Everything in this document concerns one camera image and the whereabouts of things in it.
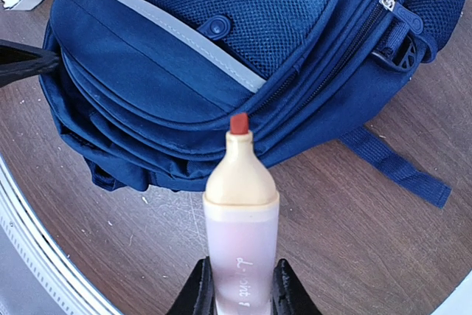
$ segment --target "zipper pull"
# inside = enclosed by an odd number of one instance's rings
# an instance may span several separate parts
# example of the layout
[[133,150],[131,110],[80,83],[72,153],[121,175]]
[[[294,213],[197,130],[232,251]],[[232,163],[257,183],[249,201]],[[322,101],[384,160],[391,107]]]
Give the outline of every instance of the zipper pull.
[[380,0],[380,3],[385,9],[392,12],[396,18],[407,24],[415,35],[420,35],[423,32],[424,24],[420,16],[406,9],[396,0]]

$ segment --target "red marker tip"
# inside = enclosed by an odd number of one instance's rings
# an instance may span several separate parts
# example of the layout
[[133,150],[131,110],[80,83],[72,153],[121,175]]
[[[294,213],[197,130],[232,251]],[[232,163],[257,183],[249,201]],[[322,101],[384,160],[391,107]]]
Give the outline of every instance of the red marker tip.
[[249,133],[249,117],[247,113],[237,114],[231,117],[231,134],[237,136]]

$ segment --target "backpack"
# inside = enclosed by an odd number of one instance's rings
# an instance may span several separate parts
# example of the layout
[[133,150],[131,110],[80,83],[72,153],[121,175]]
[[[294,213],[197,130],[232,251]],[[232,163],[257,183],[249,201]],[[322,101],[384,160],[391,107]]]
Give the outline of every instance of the backpack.
[[62,139],[112,191],[202,191],[247,112],[274,166],[340,139],[437,207],[451,188],[369,132],[448,42],[465,0],[54,0],[41,87]]

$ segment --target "reflective strip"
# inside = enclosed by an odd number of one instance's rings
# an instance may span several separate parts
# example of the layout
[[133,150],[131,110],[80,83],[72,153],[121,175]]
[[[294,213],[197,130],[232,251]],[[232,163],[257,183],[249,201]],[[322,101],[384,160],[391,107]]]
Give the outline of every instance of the reflective strip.
[[162,9],[159,9],[156,5],[152,5],[145,0],[117,1],[144,16],[147,20],[152,21],[154,24],[191,47],[249,91],[255,93],[266,83],[259,75],[224,52],[209,39]]

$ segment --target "backpack strap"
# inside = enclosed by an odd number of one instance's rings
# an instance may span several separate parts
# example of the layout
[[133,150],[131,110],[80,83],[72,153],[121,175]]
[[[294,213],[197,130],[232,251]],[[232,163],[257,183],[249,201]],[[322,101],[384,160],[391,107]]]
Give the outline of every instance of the backpack strap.
[[451,188],[427,173],[417,170],[412,163],[399,156],[365,127],[359,127],[343,135],[340,140],[401,187],[436,207],[444,207],[451,194]]
[[44,49],[0,40],[0,88],[24,79],[51,72],[59,57]]

